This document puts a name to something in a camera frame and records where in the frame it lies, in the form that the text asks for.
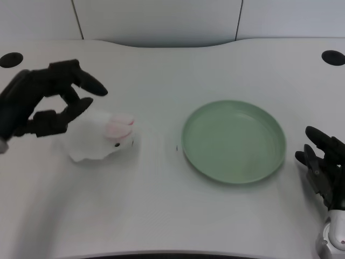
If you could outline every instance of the table surface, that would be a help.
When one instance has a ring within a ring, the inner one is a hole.
[[[345,140],[345,39],[253,39],[195,49],[141,49],[93,40],[0,44],[24,61],[0,69],[2,90],[22,69],[77,58],[109,90],[93,107],[133,114],[134,146],[103,161],[74,163],[58,137],[13,138],[0,156],[1,258],[83,258],[188,251],[255,258],[317,258],[326,215],[294,153],[315,126]],[[78,90],[81,96],[86,92]],[[250,185],[195,171],[181,130],[198,107],[234,99],[273,115],[287,139],[282,168]],[[62,110],[59,98],[38,110]]]

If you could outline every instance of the pink ear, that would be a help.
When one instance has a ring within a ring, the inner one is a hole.
[[[125,125],[133,125],[134,117],[132,115],[129,115],[129,114],[119,113],[119,114],[115,114],[114,116],[112,116],[110,118],[110,121],[125,124]]]
[[[121,139],[129,136],[131,133],[132,127],[117,122],[109,122],[106,125],[105,137],[111,139]]]

